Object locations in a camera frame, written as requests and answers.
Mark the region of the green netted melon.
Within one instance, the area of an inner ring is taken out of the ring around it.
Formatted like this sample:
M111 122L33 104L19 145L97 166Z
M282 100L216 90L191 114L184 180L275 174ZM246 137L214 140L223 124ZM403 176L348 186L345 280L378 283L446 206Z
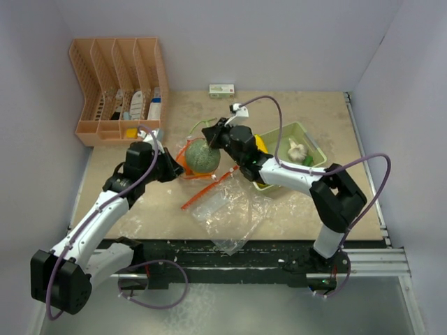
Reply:
M212 174L219 166L221 154L217 149L211 149L203 137L193 137L199 126L210 127L217 119L206 119L196 123L187 136L184 159L186 166L194 175Z

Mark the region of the clear zip bag orange zipper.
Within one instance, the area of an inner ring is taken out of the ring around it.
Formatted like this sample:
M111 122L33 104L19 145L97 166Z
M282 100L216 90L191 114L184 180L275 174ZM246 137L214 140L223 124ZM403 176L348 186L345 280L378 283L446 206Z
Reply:
M206 143L206 140L203 137L187 138L186 143L181 147L181 149L178 151L176 155L175 161L184 168L184 174L182 175L182 178L185 180L212 179L212 175L215 174L215 172L217 171L218 165L209 172L196 172L192 170L186 162L185 153L187 149L191 146L191 144L195 141Z

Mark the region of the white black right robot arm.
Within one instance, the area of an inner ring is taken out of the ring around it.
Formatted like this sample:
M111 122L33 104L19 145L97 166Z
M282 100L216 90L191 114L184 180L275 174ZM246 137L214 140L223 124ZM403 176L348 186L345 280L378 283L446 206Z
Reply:
M222 118L203 128L208 145L224 150L237 164L245 179L269 186L283 186L308 195L323 224L310 257L312 268L326 273L335 265L348 227L367 204L367 198L346 170L338 164L328 169L289 165L256 146L247 126L227 126Z

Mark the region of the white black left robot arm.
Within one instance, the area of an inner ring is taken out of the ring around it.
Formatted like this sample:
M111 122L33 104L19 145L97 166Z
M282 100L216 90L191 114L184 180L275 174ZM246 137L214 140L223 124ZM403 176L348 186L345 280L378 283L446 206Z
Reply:
M136 203L152 181L168 182L184 172L159 142L134 142L126 159L107 179L94 206L50 251L38 250L30 262L31 296L45 303L49 320L60 313L75 315L91 292L117 271L129 274L147 267L140 242L120 238L102 253L96 248L110 228Z

